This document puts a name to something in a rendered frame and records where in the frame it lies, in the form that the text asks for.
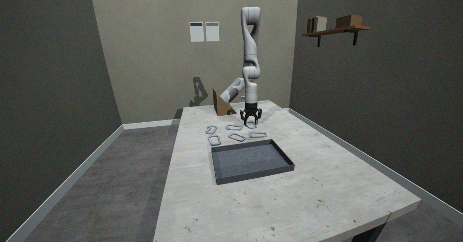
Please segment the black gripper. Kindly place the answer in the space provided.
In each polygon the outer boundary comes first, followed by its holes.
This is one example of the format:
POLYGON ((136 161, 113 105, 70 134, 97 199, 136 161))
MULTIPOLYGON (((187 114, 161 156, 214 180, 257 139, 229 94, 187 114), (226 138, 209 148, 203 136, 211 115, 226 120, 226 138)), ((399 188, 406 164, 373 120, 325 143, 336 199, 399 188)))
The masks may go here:
POLYGON ((246 127, 247 127, 247 119, 249 118, 249 116, 255 117, 255 125, 258 124, 258 119, 261 119, 262 110, 257 108, 257 104, 258 102, 256 103, 246 103, 245 102, 245 109, 242 111, 240 110, 241 119, 244 120, 244 125, 246 127), (258 111, 258 116, 256 115, 257 111, 258 111), (246 113, 245 117, 243 116, 244 112, 246 113))

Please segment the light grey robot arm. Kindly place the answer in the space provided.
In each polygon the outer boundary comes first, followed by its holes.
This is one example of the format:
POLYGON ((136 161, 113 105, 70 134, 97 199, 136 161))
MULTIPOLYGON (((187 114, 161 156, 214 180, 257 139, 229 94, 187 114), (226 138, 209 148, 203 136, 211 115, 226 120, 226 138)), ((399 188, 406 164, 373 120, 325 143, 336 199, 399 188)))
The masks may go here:
POLYGON ((244 59, 243 59, 243 78, 237 78, 220 96, 229 104, 244 88, 246 103, 258 102, 257 84, 252 83, 261 76, 261 70, 258 64, 258 34, 261 21, 261 9, 259 7, 244 7, 241 9, 241 26, 244 40, 244 59), (252 32, 249 34, 247 25, 254 25, 252 32), (254 66, 251 66, 253 64, 254 66))

